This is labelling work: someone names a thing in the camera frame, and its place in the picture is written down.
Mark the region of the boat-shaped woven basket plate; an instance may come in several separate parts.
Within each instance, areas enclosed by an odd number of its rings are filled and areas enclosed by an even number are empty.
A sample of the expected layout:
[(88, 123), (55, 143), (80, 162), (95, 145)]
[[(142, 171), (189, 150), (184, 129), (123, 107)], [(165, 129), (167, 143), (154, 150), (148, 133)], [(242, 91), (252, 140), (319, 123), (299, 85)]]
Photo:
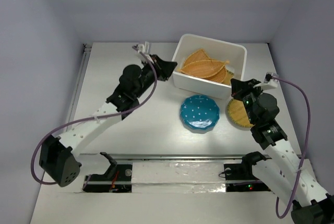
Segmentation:
[(182, 67), (179, 72), (197, 78), (210, 78), (218, 74), (230, 61), (202, 60), (195, 61)]

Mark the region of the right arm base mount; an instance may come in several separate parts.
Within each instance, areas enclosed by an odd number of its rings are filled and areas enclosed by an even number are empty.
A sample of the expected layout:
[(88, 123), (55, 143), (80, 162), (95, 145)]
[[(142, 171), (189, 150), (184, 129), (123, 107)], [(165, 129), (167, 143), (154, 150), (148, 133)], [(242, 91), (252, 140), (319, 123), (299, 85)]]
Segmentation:
[(226, 181), (227, 192), (270, 192), (269, 187), (253, 175), (257, 162), (267, 160), (260, 152), (251, 152), (242, 157), (241, 163), (225, 163), (219, 174)]

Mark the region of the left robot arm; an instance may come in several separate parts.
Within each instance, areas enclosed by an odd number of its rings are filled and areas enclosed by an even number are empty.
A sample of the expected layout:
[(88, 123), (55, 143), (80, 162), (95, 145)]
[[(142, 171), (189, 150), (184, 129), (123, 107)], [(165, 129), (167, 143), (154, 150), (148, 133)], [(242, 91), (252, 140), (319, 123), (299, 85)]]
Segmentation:
[(65, 187), (80, 173), (77, 156), (99, 135), (121, 122), (143, 106), (138, 99), (149, 88), (156, 89), (158, 81), (167, 81), (177, 62), (164, 61), (157, 55), (141, 55), (142, 64), (123, 69), (119, 84), (105, 103), (92, 116), (66, 123), (52, 130), (39, 142), (34, 153), (39, 154), (39, 166), (53, 179), (52, 184)]

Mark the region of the leaf-shaped bamboo plate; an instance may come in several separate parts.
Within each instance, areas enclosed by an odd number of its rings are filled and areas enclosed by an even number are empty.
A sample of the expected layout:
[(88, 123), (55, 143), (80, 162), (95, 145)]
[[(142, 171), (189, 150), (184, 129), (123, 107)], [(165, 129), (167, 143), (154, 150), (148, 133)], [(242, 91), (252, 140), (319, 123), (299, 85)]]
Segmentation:
[(212, 77), (209, 77), (209, 81), (223, 83), (226, 77), (226, 68), (223, 67), (218, 73), (214, 74)]

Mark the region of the blue polka-dot ceramic plate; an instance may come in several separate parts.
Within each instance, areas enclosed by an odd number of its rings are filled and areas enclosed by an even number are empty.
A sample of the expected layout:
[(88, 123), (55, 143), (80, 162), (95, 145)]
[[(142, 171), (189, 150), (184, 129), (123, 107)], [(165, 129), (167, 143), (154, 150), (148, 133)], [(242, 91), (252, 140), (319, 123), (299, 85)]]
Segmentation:
[(208, 96), (193, 95), (182, 102), (180, 119), (193, 130), (207, 131), (214, 128), (219, 121), (220, 108)]

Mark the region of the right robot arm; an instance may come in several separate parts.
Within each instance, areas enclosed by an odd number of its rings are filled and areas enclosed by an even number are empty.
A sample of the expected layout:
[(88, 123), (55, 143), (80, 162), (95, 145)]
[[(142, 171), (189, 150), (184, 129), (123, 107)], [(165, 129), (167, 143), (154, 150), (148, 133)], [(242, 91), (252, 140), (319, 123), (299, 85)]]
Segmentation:
[(277, 217), (291, 215), (294, 223), (333, 223), (333, 195), (329, 194), (303, 167), (306, 153), (299, 157), (287, 134), (276, 121), (280, 110), (276, 98), (266, 89), (277, 88), (281, 79), (268, 73), (264, 82), (231, 79), (233, 99), (242, 102), (253, 127), (252, 137), (265, 152), (246, 154), (240, 172), (255, 177), (283, 202), (285, 211)]

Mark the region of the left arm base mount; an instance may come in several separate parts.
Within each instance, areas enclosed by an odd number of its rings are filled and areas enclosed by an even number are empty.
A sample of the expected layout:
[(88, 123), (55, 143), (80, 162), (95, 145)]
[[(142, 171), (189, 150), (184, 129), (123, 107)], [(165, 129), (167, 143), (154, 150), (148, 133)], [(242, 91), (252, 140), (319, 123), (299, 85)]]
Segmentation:
[(132, 163), (118, 163), (106, 152), (100, 152), (109, 166), (103, 174), (86, 175), (82, 190), (86, 193), (131, 193)]

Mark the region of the round bamboo plate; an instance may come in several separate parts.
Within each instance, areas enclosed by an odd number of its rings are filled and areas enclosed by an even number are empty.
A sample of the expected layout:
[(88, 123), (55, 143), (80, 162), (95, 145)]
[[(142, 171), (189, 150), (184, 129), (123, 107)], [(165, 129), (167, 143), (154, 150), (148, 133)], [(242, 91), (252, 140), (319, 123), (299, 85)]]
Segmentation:
[(230, 120), (237, 126), (244, 128), (253, 127), (253, 124), (249, 121), (242, 101), (231, 99), (227, 105), (227, 114)]

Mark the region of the fan-shaped woven basket plate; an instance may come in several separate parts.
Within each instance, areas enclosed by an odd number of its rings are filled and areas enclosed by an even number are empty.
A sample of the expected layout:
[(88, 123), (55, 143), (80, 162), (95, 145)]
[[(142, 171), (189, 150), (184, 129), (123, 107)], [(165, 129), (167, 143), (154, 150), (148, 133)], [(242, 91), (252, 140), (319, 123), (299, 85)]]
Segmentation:
[(182, 67), (185, 67), (186, 65), (191, 64), (196, 61), (203, 61), (203, 60), (208, 60), (208, 59), (210, 59), (210, 57), (207, 55), (205, 50), (198, 49), (185, 59)]

